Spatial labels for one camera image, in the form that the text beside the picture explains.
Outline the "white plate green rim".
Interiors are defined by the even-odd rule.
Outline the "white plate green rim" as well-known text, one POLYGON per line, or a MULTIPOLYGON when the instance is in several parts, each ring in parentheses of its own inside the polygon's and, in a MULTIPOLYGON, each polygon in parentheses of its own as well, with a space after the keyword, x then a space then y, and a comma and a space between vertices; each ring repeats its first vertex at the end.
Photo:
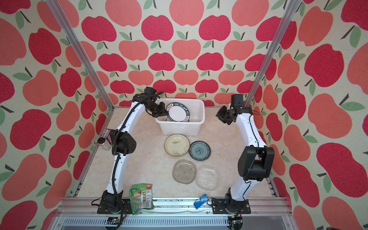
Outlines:
POLYGON ((189 109, 180 102, 172 102, 167 105, 168 119, 171 122, 188 122, 190 119, 189 109))

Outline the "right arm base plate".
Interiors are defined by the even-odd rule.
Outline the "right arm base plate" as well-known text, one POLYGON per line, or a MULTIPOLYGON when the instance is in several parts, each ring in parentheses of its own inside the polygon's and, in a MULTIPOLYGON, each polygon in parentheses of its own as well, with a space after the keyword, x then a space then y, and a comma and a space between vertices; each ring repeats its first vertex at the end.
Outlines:
POLYGON ((210 198, 210 206, 213 214, 251 214, 251 208, 248 200, 235 201, 233 199, 226 200, 225 198, 210 198))

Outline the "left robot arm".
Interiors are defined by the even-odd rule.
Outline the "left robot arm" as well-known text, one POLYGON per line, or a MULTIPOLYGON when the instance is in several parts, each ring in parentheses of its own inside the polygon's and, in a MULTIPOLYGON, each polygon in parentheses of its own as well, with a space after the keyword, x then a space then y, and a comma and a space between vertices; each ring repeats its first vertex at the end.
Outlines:
POLYGON ((137 147, 137 142, 131 135, 138 120, 145 111, 154 118, 168 115, 165 104, 160 98, 162 94, 164 94, 163 91, 158 93, 151 87, 146 88, 142 94, 136 94, 124 121, 117 129, 110 132, 111 151, 115 159, 110 182, 101 198, 101 206, 112 209, 114 213, 121 212, 124 208, 122 181, 128 158, 137 147))

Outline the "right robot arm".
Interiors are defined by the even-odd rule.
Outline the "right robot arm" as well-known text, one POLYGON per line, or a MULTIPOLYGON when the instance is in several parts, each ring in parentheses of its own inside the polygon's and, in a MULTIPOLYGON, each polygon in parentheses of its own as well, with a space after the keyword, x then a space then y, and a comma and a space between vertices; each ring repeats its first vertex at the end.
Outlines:
POLYGON ((237 165, 239 179, 225 195, 228 207, 240 207, 247 201, 252 188, 270 176, 275 151, 268 147, 260 137, 255 125, 254 114, 248 107, 227 108, 222 106, 216 117, 227 125, 236 123, 245 144, 237 165))

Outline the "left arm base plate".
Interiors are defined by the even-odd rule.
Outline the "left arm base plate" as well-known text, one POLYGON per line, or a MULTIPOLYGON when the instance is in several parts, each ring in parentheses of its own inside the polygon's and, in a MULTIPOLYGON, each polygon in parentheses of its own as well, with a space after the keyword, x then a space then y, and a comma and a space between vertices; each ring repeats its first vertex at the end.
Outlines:
POLYGON ((110 205, 109 202, 106 199, 102 199, 98 209, 98 214, 105 214, 105 215, 112 215, 112 214, 120 214, 121 210, 123 210, 123 213, 132 214, 132 208, 130 204, 130 200, 127 198, 122 199, 123 208, 120 207, 118 203, 114 205, 110 205))

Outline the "blue patterned small plate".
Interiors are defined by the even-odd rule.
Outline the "blue patterned small plate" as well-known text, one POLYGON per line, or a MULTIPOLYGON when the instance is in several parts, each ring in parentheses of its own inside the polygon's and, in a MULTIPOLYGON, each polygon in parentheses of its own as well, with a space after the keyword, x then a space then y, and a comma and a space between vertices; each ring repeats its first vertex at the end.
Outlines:
POLYGON ((204 161, 211 155, 210 146, 204 141, 195 141, 191 143, 189 148, 189 155, 197 161, 204 161))

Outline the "grey glass plate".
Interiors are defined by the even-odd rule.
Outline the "grey glass plate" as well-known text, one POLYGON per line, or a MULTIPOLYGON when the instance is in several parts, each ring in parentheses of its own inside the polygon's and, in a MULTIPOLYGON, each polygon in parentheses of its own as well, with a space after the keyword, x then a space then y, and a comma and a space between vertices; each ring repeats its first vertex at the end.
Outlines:
POLYGON ((172 170, 173 179, 181 184, 190 184, 196 177, 196 166, 188 160, 179 160, 172 170))

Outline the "cream plate with plant drawing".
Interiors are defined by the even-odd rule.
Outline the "cream plate with plant drawing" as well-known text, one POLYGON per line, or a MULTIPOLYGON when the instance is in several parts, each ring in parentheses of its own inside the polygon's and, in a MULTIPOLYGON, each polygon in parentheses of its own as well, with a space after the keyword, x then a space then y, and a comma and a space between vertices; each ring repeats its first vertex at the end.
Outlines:
POLYGON ((173 157, 184 156, 188 152, 189 147, 189 139, 182 134, 170 135, 164 143, 166 153, 173 157))

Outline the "clear textured glass plate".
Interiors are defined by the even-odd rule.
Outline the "clear textured glass plate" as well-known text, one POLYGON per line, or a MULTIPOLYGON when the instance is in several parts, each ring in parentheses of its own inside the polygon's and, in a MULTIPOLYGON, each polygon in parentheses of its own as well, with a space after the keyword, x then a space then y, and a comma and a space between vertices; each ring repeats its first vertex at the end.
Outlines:
POLYGON ((214 166, 200 166, 197 168, 195 177, 196 184, 206 191, 214 191, 219 185, 219 172, 214 166))

